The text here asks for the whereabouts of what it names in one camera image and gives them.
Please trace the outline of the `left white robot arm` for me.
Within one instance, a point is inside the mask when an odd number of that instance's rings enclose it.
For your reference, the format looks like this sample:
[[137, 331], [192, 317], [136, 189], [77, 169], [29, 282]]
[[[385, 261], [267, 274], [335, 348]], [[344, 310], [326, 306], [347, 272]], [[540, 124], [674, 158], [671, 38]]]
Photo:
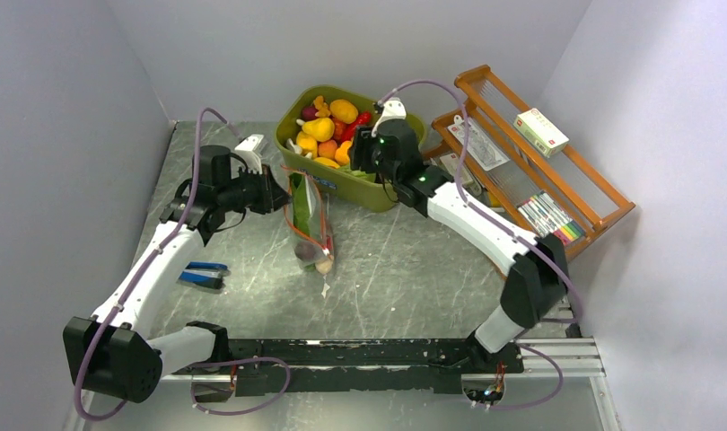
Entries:
[[192, 173], [163, 209], [152, 240], [121, 285], [90, 317], [74, 317], [65, 326], [63, 341], [78, 392], [140, 403], [165, 375], [193, 364], [217, 374], [230, 364], [226, 328], [193, 321], [150, 339], [153, 319], [168, 289], [227, 214], [270, 214], [288, 204], [289, 195], [259, 152], [243, 146], [203, 146]]

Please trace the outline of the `green leafy vegetable toy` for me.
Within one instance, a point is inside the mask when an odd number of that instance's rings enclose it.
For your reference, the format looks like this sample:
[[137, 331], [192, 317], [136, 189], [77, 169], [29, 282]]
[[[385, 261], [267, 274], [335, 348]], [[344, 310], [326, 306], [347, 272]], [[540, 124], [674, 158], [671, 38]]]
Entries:
[[[321, 254], [320, 209], [315, 183], [302, 173], [292, 173], [289, 180], [293, 198], [292, 223], [298, 231], [295, 234], [295, 244], [298, 241], [315, 242], [319, 248], [319, 259]], [[310, 268], [314, 264], [303, 265], [300, 262], [302, 268]]]

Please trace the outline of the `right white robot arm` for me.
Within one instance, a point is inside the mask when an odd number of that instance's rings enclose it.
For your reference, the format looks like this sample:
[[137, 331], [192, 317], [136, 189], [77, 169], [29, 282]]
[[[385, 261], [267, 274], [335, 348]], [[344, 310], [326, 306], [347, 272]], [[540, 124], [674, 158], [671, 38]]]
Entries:
[[486, 255], [504, 276], [499, 305], [469, 336], [469, 364], [490, 371], [502, 348], [534, 328], [563, 299], [568, 287], [564, 245], [520, 228], [479, 201], [444, 169], [426, 163], [416, 133], [404, 119], [357, 127], [349, 152], [353, 169], [388, 182], [397, 201], [461, 235]]

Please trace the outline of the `dark purple fruit toy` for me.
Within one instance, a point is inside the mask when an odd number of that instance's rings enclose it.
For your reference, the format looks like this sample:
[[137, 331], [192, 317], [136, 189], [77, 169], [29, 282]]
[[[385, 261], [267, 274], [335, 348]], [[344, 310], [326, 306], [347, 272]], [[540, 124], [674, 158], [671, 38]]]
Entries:
[[298, 241], [293, 247], [295, 257], [303, 264], [314, 264], [319, 257], [319, 248], [315, 242]]

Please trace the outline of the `white garlic toy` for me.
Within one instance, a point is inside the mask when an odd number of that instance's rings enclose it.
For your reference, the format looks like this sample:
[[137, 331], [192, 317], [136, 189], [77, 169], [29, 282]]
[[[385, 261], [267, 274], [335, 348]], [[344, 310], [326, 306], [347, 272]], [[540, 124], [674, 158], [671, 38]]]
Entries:
[[315, 269], [322, 275], [326, 276], [334, 268], [334, 258], [327, 256], [314, 264]]

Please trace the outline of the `clear zip top bag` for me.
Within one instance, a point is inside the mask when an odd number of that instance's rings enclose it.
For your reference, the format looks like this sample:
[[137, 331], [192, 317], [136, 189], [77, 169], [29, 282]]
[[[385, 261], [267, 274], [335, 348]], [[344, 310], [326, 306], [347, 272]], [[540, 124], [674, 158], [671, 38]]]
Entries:
[[328, 206], [316, 181], [308, 173], [283, 167], [287, 174], [290, 203], [284, 217], [293, 238], [293, 255], [305, 270], [323, 277], [334, 268], [333, 231], [328, 220]]

